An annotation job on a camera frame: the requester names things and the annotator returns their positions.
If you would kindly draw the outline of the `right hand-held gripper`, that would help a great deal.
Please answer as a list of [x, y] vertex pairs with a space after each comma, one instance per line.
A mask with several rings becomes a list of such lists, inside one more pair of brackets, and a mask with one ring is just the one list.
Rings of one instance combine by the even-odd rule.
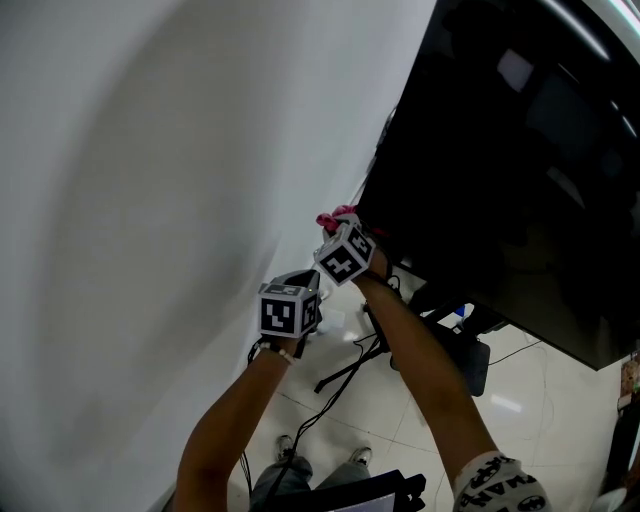
[[336, 286], [341, 286], [368, 270], [375, 247], [359, 223], [342, 223], [314, 252], [314, 261]]

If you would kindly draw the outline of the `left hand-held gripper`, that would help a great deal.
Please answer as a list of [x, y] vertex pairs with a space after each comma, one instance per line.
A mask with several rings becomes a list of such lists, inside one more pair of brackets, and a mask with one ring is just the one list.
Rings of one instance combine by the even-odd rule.
[[262, 335], [303, 338], [321, 322], [320, 273], [299, 270], [263, 283], [259, 289], [258, 330]]

